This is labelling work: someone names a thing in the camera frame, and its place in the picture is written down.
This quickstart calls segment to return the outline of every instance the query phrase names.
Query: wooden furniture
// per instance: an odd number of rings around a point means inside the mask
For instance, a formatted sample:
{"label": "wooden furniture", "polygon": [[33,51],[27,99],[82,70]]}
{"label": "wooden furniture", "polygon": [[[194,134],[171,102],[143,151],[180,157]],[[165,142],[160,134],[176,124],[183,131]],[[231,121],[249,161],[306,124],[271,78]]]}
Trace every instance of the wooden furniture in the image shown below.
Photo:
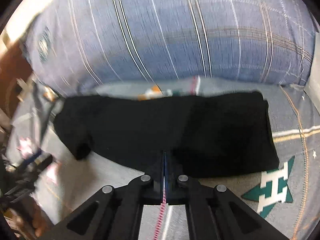
{"label": "wooden furniture", "polygon": [[19,41],[15,42],[0,58],[0,108],[11,118],[16,110],[21,92],[17,79],[25,82],[32,73],[32,68],[22,56]]}

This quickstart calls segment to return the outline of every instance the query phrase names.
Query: folded black towel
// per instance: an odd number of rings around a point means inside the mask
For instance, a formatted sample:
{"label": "folded black towel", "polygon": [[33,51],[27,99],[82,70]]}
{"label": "folded black towel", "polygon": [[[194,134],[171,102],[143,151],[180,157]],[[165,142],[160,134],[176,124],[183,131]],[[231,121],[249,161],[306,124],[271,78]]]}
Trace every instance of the folded black towel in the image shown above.
{"label": "folded black towel", "polygon": [[185,174],[216,177],[276,169],[268,103],[259,92],[146,101],[67,98],[54,120],[76,159],[90,151],[140,171],[171,151]]}

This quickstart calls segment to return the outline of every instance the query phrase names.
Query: cushion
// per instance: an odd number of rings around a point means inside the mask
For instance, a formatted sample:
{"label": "cushion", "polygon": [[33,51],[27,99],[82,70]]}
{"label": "cushion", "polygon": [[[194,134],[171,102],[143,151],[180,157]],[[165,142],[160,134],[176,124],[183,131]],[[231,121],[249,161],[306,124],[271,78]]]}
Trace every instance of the cushion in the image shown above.
{"label": "cushion", "polygon": [[62,96],[194,75],[305,85],[315,25],[302,0],[54,0],[22,41]]}

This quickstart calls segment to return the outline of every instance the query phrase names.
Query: bedsheet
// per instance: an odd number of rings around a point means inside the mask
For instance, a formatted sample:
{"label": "bedsheet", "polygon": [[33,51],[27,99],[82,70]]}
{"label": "bedsheet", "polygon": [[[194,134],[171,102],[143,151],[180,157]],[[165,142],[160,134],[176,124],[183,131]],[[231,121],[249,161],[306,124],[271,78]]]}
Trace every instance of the bedsheet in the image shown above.
{"label": "bedsheet", "polygon": [[[142,175],[95,153],[76,161],[54,133],[52,120],[63,105],[44,96],[45,87],[37,83],[19,105],[7,155],[16,163],[41,144],[55,156],[37,183],[34,198],[53,223],[59,222],[104,185],[119,187]],[[200,179],[204,185],[226,185],[260,216],[291,239],[306,239],[320,218],[320,116],[299,86],[227,81],[199,76],[179,81],[116,83],[99,86],[91,94],[113,97],[152,98],[195,93],[203,96],[233,91],[259,90],[269,102],[273,140],[280,159],[279,169],[238,177]],[[184,206],[145,206],[139,239],[187,240]]]}

